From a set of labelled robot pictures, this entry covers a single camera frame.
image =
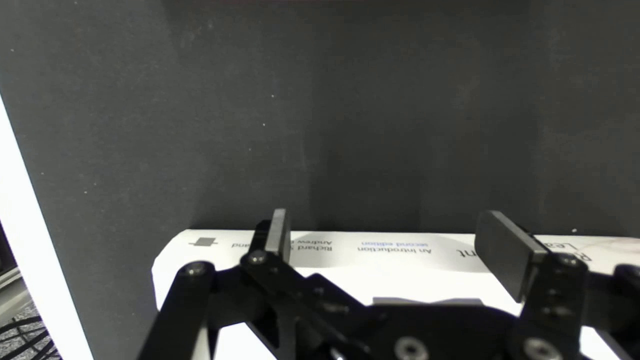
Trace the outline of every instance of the bolt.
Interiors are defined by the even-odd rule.
[[[524,353],[530,360],[561,360],[561,353],[555,346],[541,338],[525,338],[524,339]]]
[[[568,253],[559,253],[557,259],[559,259],[559,264],[570,266],[570,267],[577,267],[579,266],[579,259],[574,257],[574,256],[568,256]]]
[[[256,249],[256,252],[247,253],[247,261],[254,264],[254,266],[263,264],[265,261],[265,252]]]
[[[186,274],[188,274],[188,275],[204,274],[204,264],[189,264],[189,266],[186,267]]]
[[[550,318],[568,318],[572,316],[574,311],[566,306],[552,306],[552,308],[541,308],[541,311]]]
[[[424,342],[412,335],[402,335],[395,342],[395,356],[397,360],[427,360],[427,349]]]

